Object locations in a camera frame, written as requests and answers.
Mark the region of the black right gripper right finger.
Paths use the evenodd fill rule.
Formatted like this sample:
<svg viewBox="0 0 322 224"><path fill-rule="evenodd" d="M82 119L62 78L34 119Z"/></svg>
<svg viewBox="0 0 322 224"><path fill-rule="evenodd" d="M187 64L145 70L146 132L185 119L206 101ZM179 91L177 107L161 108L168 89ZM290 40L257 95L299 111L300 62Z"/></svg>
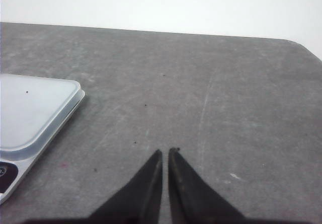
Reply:
<svg viewBox="0 0 322 224"><path fill-rule="evenodd" d="M175 147L169 150L168 189L173 223L234 223L247 220L198 175Z"/></svg>

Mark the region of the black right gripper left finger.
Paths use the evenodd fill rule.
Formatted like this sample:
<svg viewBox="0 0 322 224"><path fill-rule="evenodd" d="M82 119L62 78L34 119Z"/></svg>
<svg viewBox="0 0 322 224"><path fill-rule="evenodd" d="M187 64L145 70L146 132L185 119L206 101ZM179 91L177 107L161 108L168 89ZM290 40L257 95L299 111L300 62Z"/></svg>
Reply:
<svg viewBox="0 0 322 224"><path fill-rule="evenodd" d="M130 181L95 210L98 223L158 223L163 190L163 155L156 150Z"/></svg>

